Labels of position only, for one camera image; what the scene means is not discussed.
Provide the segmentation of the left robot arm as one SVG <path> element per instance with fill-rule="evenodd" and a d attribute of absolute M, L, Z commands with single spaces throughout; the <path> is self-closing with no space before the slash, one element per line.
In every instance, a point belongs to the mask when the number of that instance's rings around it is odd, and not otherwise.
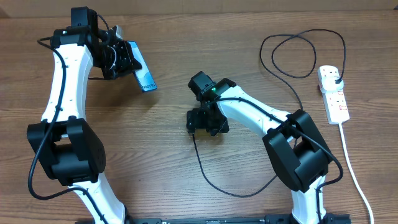
<path fill-rule="evenodd" d="M 68 27 L 39 39 L 53 52 L 54 73 L 47 107 L 40 122 L 28 126 L 27 140 L 32 165 L 40 164 L 65 193 L 77 194 L 94 223 L 132 223 L 106 179 L 103 143 L 86 121 L 86 91 L 94 67 L 103 80 L 133 74 L 140 86 L 150 71 L 136 43 L 124 40 L 119 26 L 100 29 L 101 20 L 93 9 L 74 7 Z"/>

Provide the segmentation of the Galaxy smartphone teal screen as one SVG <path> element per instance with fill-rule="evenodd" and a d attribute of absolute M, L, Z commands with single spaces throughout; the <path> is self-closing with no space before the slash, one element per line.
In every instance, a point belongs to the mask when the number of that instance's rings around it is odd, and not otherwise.
<path fill-rule="evenodd" d="M 141 51 L 138 48 L 138 45 L 135 41 L 128 41 L 132 48 L 132 53 L 134 58 L 141 64 L 141 69 L 138 69 L 134 72 L 136 80 L 142 90 L 142 92 L 154 91 L 157 89 L 157 85 L 152 77 L 151 72 L 144 60 L 144 57 L 141 54 Z"/>

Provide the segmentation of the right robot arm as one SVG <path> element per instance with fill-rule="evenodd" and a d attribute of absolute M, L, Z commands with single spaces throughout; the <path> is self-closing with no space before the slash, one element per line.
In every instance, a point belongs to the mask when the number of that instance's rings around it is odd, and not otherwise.
<path fill-rule="evenodd" d="M 224 78 L 216 83 L 204 72 L 191 77 L 188 87 L 200 102 L 187 113 L 189 133 L 227 133 L 229 119 L 245 125 L 262 138 L 275 174 L 292 191 L 294 222 L 326 223 L 322 185 L 332 158 L 308 113 L 271 108 L 235 82 Z"/>

